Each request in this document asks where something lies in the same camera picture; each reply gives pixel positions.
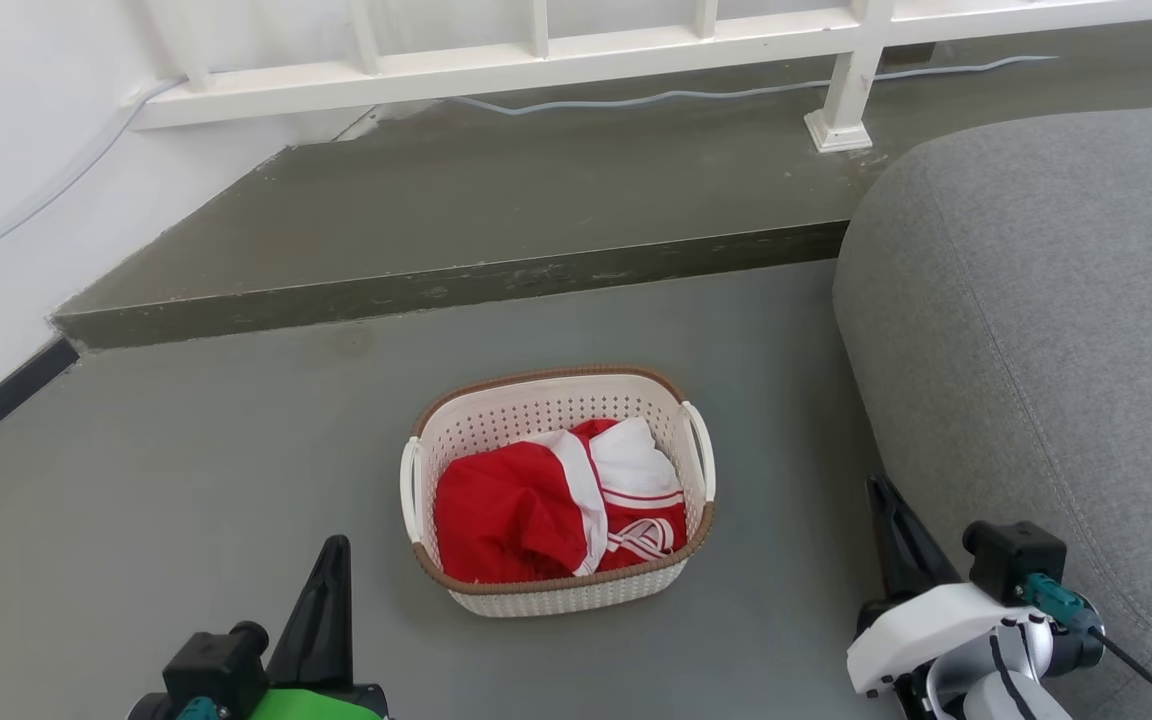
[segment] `white stripe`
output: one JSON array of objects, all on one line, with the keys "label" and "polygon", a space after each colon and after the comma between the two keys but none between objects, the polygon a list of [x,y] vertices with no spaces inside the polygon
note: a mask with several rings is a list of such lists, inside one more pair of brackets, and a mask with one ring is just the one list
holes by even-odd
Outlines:
[{"label": "white stripe", "polygon": [[660,552],[673,548],[673,525],[668,520],[660,520]]},{"label": "white stripe", "polygon": [[602,505],[602,492],[594,478],[594,467],[590,465],[585,445],[567,430],[554,430],[530,437],[524,442],[535,442],[550,448],[559,464],[563,467],[567,491],[573,502],[579,507],[581,524],[585,529],[585,560],[573,571],[576,577],[598,569],[602,553],[607,551],[607,506]]},{"label": "white stripe", "polygon": [[658,528],[657,523],[658,521],[653,518],[638,518],[621,528],[617,533],[621,536],[621,539],[639,538],[652,532],[653,528]]},{"label": "white stripe", "polygon": [[637,555],[637,556],[639,556],[643,560],[650,561],[650,560],[657,560],[657,558],[658,558],[658,556],[650,555],[647,551],[643,550],[642,547],[637,546],[637,544],[631,543],[631,541],[627,541],[626,544],[622,544],[621,548],[632,552],[634,555]]},{"label": "white stripe", "polygon": [[641,550],[643,550],[643,552],[646,552],[652,558],[664,558],[664,553],[662,552],[660,552],[659,550],[650,546],[650,544],[647,544],[645,541],[641,541],[641,539],[635,539],[635,541],[627,541],[627,544],[628,543],[635,544],[635,546],[641,547]]},{"label": "white stripe", "polygon": [[653,552],[653,553],[657,553],[657,555],[660,555],[660,548],[657,547],[657,543],[660,539],[658,536],[659,536],[659,533],[650,533],[650,535],[643,535],[643,536],[627,537],[626,541],[623,541],[622,544],[635,543],[635,544],[637,544],[637,546],[642,547],[643,550],[645,550],[647,552]]},{"label": "white stripe", "polygon": [[628,509],[631,510],[658,510],[660,507],[672,507],[682,502],[682,491],[673,493],[670,497],[653,498],[653,500],[643,500],[643,498],[637,497],[612,495],[609,492],[604,492],[602,500],[608,505],[628,507]]}]

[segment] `gray sofa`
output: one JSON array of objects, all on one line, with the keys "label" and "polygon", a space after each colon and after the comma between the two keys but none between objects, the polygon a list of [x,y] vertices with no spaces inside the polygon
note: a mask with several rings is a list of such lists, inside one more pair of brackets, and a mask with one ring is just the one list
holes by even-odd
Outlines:
[{"label": "gray sofa", "polygon": [[[969,521],[1036,521],[1152,670],[1152,109],[910,152],[851,221],[835,306],[882,462],[955,564]],[[1049,689],[1152,719],[1114,657]]]}]

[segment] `white robot part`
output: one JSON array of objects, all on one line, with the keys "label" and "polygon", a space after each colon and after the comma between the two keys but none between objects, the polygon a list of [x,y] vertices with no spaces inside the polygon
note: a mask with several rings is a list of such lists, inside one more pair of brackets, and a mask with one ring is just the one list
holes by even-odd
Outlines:
[{"label": "white robot part", "polygon": [[[1011,687],[1016,689],[1036,720],[1071,720],[1069,712],[1044,691],[1037,680],[1028,675],[1011,673]],[[988,719],[1020,719],[1016,700],[1007,691],[1002,675],[991,673],[978,680],[963,700],[964,717],[987,717]]]},{"label": "white robot part", "polygon": [[[1031,626],[1029,615],[1041,613],[1033,607],[1005,607],[972,583],[937,585],[884,612],[862,632],[847,649],[847,674],[851,675],[851,685],[858,694],[888,692],[892,680],[948,655],[1007,619],[1014,619],[1018,626]],[[1021,629],[1029,632],[1030,644],[1038,647],[1030,647],[1029,658],[1016,661],[1014,667],[1033,679],[1041,677],[1051,659],[1051,635],[1046,624],[1039,628],[1043,632],[1034,632],[1037,628]]]},{"label": "white robot part", "polygon": [[[1024,641],[1021,638],[1021,632],[1025,634]],[[955,720],[955,717],[941,705],[942,698],[957,697],[962,694],[970,696],[980,684],[980,680],[990,676],[996,679],[991,638],[996,638],[1007,670],[1018,679],[1028,680],[1026,687],[1032,684],[1032,688],[1038,688],[1038,692],[1043,691],[1041,685],[1038,685],[1038,679],[1041,679],[1051,666],[1053,643],[1049,626],[1046,623],[1017,623],[1011,628],[999,626],[991,632],[961,644],[932,661],[927,673],[927,696],[924,707],[931,711],[937,720]],[[1014,710],[1015,703],[1007,702],[1002,703],[1002,712],[993,715],[972,715],[972,718],[1011,717],[1007,711]]]}]

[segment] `teal connector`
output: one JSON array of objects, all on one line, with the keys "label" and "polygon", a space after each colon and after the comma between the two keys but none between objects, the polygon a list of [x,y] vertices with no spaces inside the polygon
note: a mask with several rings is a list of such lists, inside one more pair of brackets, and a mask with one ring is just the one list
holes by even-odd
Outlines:
[{"label": "teal connector", "polygon": [[179,720],[220,720],[220,711],[211,698],[196,697],[180,711]]},{"label": "teal connector", "polygon": [[1083,598],[1041,573],[1025,578],[1025,602],[1052,615],[1061,626],[1079,632],[1085,632],[1100,620],[1083,602]]}]

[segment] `white railing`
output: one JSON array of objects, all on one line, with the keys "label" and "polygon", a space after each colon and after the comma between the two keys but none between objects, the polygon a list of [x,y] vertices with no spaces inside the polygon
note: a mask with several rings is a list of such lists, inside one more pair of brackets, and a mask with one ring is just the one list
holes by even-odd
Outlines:
[{"label": "white railing", "polygon": [[191,1],[152,0],[189,82],[147,101],[139,129],[838,55],[826,101],[806,118],[820,151],[870,146],[861,114],[882,47],[1152,18],[1152,0],[851,0],[752,18],[719,18],[722,0],[695,0],[689,26],[552,37],[547,0],[517,0],[531,17],[525,41],[387,55],[374,0],[342,0],[358,60],[210,73]]}]

